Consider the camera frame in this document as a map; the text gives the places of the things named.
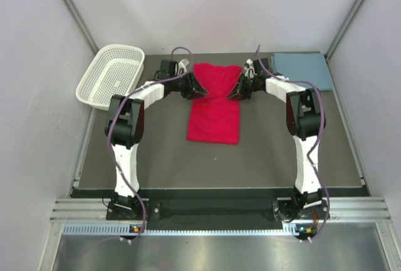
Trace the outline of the left aluminium corner post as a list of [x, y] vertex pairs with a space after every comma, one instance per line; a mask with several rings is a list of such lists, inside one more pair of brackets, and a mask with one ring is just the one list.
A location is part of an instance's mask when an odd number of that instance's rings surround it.
[[62, 0], [62, 2], [66, 6], [69, 14], [71, 15], [86, 44], [89, 46], [91, 52], [93, 54], [97, 54], [99, 47], [96, 45], [96, 42], [93, 39], [93, 36], [88, 29], [88, 26], [86, 25], [81, 13], [79, 12], [74, 0]]

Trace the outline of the white perforated plastic basket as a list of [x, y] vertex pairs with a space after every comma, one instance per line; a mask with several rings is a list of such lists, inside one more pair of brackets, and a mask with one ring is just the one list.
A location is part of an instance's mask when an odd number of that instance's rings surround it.
[[136, 87], [144, 60], [144, 51], [135, 46], [102, 47], [76, 88], [77, 100], [98, 110], [108, 110], [113, 95], [127, 95]]

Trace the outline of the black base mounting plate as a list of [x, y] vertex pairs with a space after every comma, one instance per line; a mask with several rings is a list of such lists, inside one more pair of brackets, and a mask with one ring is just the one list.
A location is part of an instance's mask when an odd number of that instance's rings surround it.
[[263, 220], [313, 220], [330, 215], [323, 192], [301, 194], [295, 188], [144, 189], [135, 197], [110, 195], [107, 220], [159, 221], [175, 216], [241, 216]]

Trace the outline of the right aluminium corner post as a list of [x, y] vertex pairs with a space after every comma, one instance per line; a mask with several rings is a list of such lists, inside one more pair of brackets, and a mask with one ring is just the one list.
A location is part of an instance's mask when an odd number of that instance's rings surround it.
[[335, 34], [333, 41], [331, 42], [326, 54], [325, 59], [328, 63], [332, 56], [334, 55], [335, 51], [339, 47], [340, 43], [342, 42], [343, 38], [345, 37], [347, 31], [351, 27], [352, 23], [354, 22], [357, 14], [361, 10], [362, 6], [364, 5], [366, 0], [354, 0], [349, 12], [347, 13], [345, 19], [343, 20], [339, 30]]

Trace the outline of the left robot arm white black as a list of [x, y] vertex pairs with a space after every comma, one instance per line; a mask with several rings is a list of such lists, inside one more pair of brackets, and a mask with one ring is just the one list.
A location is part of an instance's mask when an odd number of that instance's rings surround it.
[[163, 59], [154, 77], [129, 94], [113, 95], [105, 125], [107, 145], [115, 165], [117, 180], [111, 207], [120, 207], [127, 218], [137, 218], [145, 207], [138, 191], [137, 150], [145, 129], [145, 110], [177, 92], [187, 100], [203, 98], [206, 89], [190, 70], [190, 62]]

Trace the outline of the aluminium frame rail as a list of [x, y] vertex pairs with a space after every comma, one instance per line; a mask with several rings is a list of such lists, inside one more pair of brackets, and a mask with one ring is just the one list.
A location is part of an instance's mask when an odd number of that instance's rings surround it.
[[[106, 207], [100, 199], [72, 198], [55, 202], [50, 220], [61, 223], [104, 222]], [[380, 197], [333, 197], [329, 223], [377, 223], [391, 221], [385, 200]]]

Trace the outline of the folded blue t shirt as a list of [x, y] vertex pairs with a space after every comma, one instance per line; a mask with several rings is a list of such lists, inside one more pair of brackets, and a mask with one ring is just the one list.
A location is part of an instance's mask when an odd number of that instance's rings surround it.
[[320, 91], [332, 91], [333, 82], [321, 53], [274, 53], [271, 58], [275, 73], [291, 81], [308, 81]]

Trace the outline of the red t shirt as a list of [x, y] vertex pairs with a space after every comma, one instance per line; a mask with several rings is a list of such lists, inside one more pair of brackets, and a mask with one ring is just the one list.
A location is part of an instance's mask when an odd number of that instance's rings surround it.
[[192, 101], [187, 140], [238, 144], [241, 110], [238, 101], [229, 100], [228, 96], [235, 87], [242, 68], [235, 65], [199, 63], [195, 65], [194, 73], [207, 94]]

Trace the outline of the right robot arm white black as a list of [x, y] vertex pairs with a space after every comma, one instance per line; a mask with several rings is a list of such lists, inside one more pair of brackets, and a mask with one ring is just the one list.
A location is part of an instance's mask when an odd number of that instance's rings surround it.
[[265, 61], [247, 60], [227, 98], [249, 99], [254, 92], [263, 91], [286, 105], [286, 127], [296, 148], [297, 175], [292, 209], [297, 217], [307, 218], [321, 205], [323, 198], [318, 177], [319, 145], [326, 125], [321, 94], [309, 83], [291, 81], [270, 72]]

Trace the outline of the aluminium corner post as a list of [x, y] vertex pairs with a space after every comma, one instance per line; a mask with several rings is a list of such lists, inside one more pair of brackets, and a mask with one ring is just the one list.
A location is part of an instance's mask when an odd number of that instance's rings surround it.
[[354, 0], [349, 12], [347, 13], [345, 19], [343, 20], [339, 30], [335, 34], [333, 41], [331, 42], [326, 54], [325, 59], [328, 63], [332, 56], [334, 55], [335, 51], [339, 47], [340, 43], [342, 42], [343, 38], [345, 37], [347, 31], [351, 27], [352, 23], [354, 22], [357, 14], [361, 10], [362, 6], [364, 5], [366, 0]]
[[96, 42], [93, 39], [93, 36], [88, 29], [88, 26], [86, 25], [81, 13], [79, 12], [74, 0], [62, 0], [62, 2], [66, 6], [69, 14], [71, 15], [86, 44], [89, 46], [91, 52], [93, 54], [97, 54], [99, 47], [96, 45]]

